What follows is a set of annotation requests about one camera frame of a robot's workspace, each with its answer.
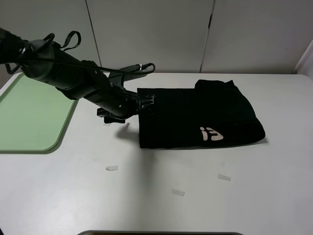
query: white tabletop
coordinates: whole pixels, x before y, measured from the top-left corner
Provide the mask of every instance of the white tabletop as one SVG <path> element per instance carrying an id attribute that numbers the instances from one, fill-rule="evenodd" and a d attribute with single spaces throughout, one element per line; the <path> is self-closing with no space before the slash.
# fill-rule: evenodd
<path id="1" fill-rule="evenodd" d="M 233 79 L 266 140 L 219 149 L 140 149 L 137 116 L 127 120 L 127 131 L 123 124 L 104 126 L 97 106 L 80 100 L 58 150 L 0 154 L 4 234 L 313 234 L 313 82 L 303 75 L 159 73 L 125 87 L 193 88 L 198 79 Z M 106 170 L 113 165 L 117 171 Z"/>

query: green tray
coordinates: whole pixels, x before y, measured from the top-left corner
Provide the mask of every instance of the green tray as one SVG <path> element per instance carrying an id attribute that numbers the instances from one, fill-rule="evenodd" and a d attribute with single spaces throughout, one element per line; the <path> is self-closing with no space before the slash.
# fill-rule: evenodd
<path id="1" fill-rule="evenodd" d="M 55 150 L 76 103 L 53 86 L 18 75 L 0 96 L 0 153 Z"/>

